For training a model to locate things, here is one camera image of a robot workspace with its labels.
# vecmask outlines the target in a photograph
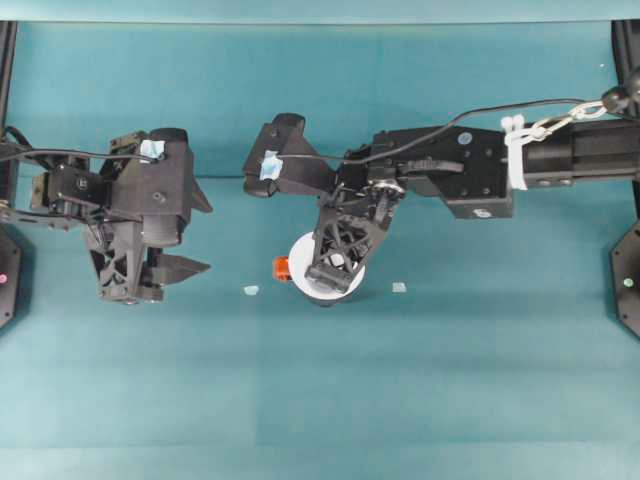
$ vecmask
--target screw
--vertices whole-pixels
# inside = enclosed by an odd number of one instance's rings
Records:
[[[469,132],[462,132],[460,135],[458,135],[458,143],[460,145],[469,145],[473,140],[473,135],[471,135]]]
[[[76,187],[78,187],[78,190],[86,190],[89,188],[89,180],[87,180],[87,177],[76,178]]]
[[[153,195],[151,195],[151,198],[153,198],[158,203],[164,203],[167,200],[167,197],[163,195],[161,192],[153,192]]]
[[[489,210],[486,210],[484,208],[476,208],[473,211],[473,214],[478,218],[491,218],[493,216],[491,215],[491,212]]]

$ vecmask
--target orange object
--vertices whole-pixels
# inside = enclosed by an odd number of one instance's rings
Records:
[[[273,278],[279,282],[288,282],[291,280],[289,257],[276,257],[273,260]]]

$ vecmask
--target metal chain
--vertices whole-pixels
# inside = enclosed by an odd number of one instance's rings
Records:
[[[531,126],[531,130],[533,131],[532,135],[537,141],[544,140],[557,130],[566,127],[570,123],[579,120],[595,120],[606,113],[607,109],[604,107],[601,100],[581,103],[569,110],[567,115],[548,117],[538,120]]]

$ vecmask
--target black cable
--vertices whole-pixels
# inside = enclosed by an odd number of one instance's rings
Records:
[[[29,140],[27,140],[27,137],[25,137],[24,134],[16,127],[7,125],[4,129],[4,133],[5,135],[7,133],[10,134],[16,140],[16,142],[18,142],[23,147],[33,148],[33,146],[29,143]]]
[[[345,158],[340,158],[340,157],[331,157],[331,156],[326,156],[326,155],[296,155],[296,154],[290,154],[290,155],[278,155],[278,158],[300,158],[300,159],[313,159],[313,160],[324,160],[324,161],[339,161],[342,162],[344,164],[349,164],[349,165],[362,165],[365,163],[369,163],[369,162],[373,162],[375,160],[380,160],[383,158],[390,158],[393,157],[395,155],[398,155],[400,153],[406,152],[407,150],[410,150],[422,143],[428,142],[430,140],[433,140],[439,136],[441,136],[442,134],[444,134],[445,132],[451,130],[453,127],[455,127],[461,120],[464,120],[465,118],[468,117],[472,117],[474,115],[479,115],[479,114],[483,114],[483,113],[491,113],[491,112],[499,112],[502,110],[514,110],[516,108],[530,108],[530,107],[541,107],[544,105],[559,105],[559,104],[564,104],[564,103],[570,103],[573,105],[578,105],[580,103],[584,103],[584,100],[581,99],[577,99],[577,98],[556,98],[556,99],[548,99],[548,100],[534,100],[531,102],[521,102],[521,103],[511,103],[511,104],[507,104],[507,105],[498,105],[495,107],[484,107],[484,108],[476,108],[474,110],[469,110],[467,112],[461,113],[460,115],[452,118],[451,120],[449,120],[449,122],[447,122],[445,125],[437,128],[436,130],[434,130],[433,132],[427,133],[426,135],[423,135],[421,137],[418,137],[414,140],[412,140],[409,143],[406,143],[400,147],[394,148],[392,150],[387,150],[386,152],[380,152],[377,153],[375,155],[369,155],[368,157],[364,157],[364,158],[359,158],[357,160],[349,160],[349,159],[345,159]]]
[[[621,118],[623,120],[629,120],[630,122],[640,122],[640,117],[636,117],[634,115],[627,115],[626,113],[613,113],[607,112],[609,115],[613,115],[614,117]]]
[[[69,156],[69,157],[78,157],[78,158],[97,158],[101,160],[107,161],[117,161],[117,160],[139,160],[141,162],[149,162],[156,163],[157,159],[146,157],[144,155],[136,155],[133,153],[127,153],[122,155],[110,155],[105,153],[92,153],[92,152],[84,152],[80,150],[56,150],[56,149],[29,149],[23,150],[21,152],[12,153],[10,155],[5,155],[0,157],[0,162],[8,162],[11,160],[20,160],[24,157],[41,157],[47,155],[57,155],[57,156]]]

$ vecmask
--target white circular base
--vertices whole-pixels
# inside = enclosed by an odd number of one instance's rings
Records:
[[[301,236],[296,243],[293,244],[289,252],[289,274],[291,275],[293,283],[302,293],[318,300],[335,301],[346,297],[358,288],[364,278],[366,267],[362,267],[362,270],[358,272],[346,293],[338,292],[333,288],[306,278],[304,275],[313,261],[313,250],[315,246],[316,242],[313,239],[313,232],[309,232]]]

